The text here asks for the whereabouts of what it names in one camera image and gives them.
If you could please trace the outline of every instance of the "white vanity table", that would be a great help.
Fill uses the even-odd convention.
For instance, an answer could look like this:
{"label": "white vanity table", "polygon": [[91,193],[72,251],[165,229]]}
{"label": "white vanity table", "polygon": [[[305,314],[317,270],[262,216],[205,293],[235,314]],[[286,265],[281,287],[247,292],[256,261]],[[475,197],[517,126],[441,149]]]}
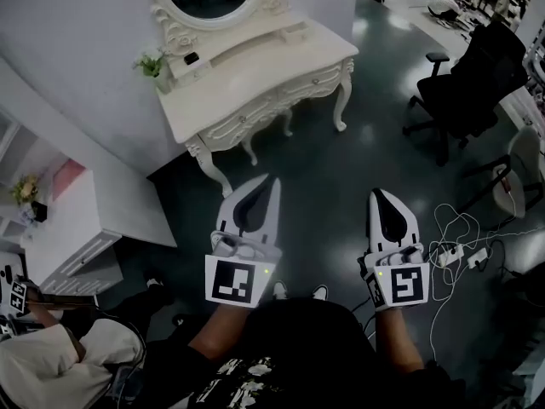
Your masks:
{"label": "white vanity table", "polygon": [[[298,101],[333,94],[340,85],[333,122],[346,128],[341,115],[358,49],[291,11],[286,0],[245,0],[212,19],[192,17],[172,0],[156,2],[152,12],[164,30],[171,71],[170,92],[158,90],[159,99],[174,138],[222,185],[224,197],[232,188],[212,152],[241,143],[257,164],[252,136],[279,115],[291,136],[290,108]],[[197,59],[188,65],[188,57]]]}

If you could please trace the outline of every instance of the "potted plant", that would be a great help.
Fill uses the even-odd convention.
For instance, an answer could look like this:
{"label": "potted plant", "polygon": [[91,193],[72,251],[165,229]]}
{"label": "potted plant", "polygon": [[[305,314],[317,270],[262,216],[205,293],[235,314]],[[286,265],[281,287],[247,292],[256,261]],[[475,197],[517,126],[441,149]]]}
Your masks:
{"label": "potted plant", "polygon": [[20,207],[21,218],[26,223],[44,222],[48,217],[48,207],[36,201],[37,192],[37,177],[32,175],[22,176],[11,189],[11,195]]}
{"label": "potted plant", "polygon": [[155,56],[144,53],[142,57],[134,63],[133,68],[141,68],[144,76],[153,78],[155,85],[163,94],[168,94],[170,92],[170,71],[168,66],[165,65],[164,53],[162,51],[159,50]]}

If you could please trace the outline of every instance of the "power strip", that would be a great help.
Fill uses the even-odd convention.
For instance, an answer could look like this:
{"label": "power strip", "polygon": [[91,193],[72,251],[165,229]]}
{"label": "power strip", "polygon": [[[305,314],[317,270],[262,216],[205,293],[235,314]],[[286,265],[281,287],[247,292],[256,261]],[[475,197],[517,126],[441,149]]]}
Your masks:
{"label": "power strip", "polygon": [[449,249],[439,255],[439,265],[446,267],[463,258],[463,244],[458,244],[455,248]]}
{"label": "power strip", "polygon": [[475,268],[479,263],[486,260],[487,257],[488,257],[488,253],[486,252],[486,248],[483,247],[482,249],[477,251],[477,253],[468,257],[469,269]]}

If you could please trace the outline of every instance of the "hand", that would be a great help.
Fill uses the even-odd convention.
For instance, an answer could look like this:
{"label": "hand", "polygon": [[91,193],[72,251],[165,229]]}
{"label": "hand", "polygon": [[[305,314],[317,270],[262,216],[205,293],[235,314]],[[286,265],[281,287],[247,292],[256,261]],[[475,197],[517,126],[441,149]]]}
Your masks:
{"label": "hand", "polygon": [[26,301],[27,302],[39,302],[40,301],[40,291],[33,287],[33,286],[27,286],[26,287]]}

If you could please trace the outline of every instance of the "printed shirt graphic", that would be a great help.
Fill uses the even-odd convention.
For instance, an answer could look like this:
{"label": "printed shirt graphic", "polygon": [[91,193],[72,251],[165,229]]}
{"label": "printed shirt graphic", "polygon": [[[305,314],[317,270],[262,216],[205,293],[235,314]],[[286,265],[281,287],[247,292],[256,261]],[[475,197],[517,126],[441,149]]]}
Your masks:
{"label": "printed shirt graphic", "polygon": [[280,377],[271,358],[246,361],[231,359],[223,364],[208,385],[193,398],[191,407],[252,409],[269,407],[282,393]]}

